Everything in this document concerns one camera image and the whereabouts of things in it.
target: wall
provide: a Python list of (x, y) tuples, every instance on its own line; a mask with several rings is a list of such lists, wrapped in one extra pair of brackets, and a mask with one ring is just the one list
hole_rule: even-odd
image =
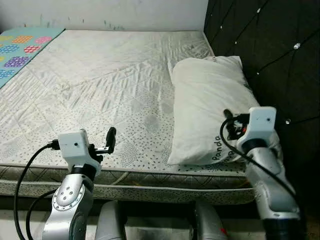
[(0, 31), (14, 27), (82, 30), (203, 30), (208, 0), (0, 0)]

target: white pillow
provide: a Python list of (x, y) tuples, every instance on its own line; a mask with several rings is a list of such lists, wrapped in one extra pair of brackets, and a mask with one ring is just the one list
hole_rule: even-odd
[[(187, 58), (173, 68), (174, 134), (168, 164), (207, 165), (239, 159), (225, 146), (219, 130), (226, 119), (259, 106), (242, 72), (239, 56)], [(275, 133), (271, 146), (281, 152)], [(236, 140), (229, 141), (233, 146)]]

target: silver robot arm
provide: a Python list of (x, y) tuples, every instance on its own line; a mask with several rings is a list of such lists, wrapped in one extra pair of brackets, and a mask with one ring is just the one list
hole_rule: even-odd
[[(248, 123), (237, 140), (236, 148), (273, 173), (295, 193), (286, 178), (283, 163), (269, 148), (270, 137), (275, 132), (275, 120), (274, 107), (250, 108)], [(305, 239), (300, 209), (293, 196), (274, 178), (251, 162), (247, 163), (245, 174), (255, 192), (255, 201), (266, 231), (266, 239)]]
[(89, 144), (87, 133), (81, 129), (58, 136), (62, 157), (70, 174), (52, 198), (51, 214), (43, 229), (43, 240), (84, 240), (87, 218), (93, 205), (94, 178), (100, 174), (103, 157), (115, 146), (116, 129), (110, 128), (106, 146), (95, 148)]

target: black tufted headboard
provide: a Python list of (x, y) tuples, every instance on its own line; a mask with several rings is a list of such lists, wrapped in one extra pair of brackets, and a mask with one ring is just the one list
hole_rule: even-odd
[(287, 176), (301, 192), (320, 182), (319, 24), (319, 0), (209, 0), (204, 25), (215, 55), (240, 56), (258, 102), (276, 107)]

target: quilted mattress cover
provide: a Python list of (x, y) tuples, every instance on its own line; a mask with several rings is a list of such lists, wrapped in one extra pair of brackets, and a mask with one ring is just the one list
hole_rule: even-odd
[[(212, 55), (198, 31), (64, 31), (0, 89), (0, 194), (14, 193), (30, 156), (57, 134), (83, 128), (90, 143), (102, 147), (114, 126), (115, 150), (101, 163), (96, 198), (251, 201), (242, 163), (167, 164), (174, 131), (171, 71), (185, 58)], [(21, 194), (52, 190), (66, 173), (60, 152), (45, 150)]]

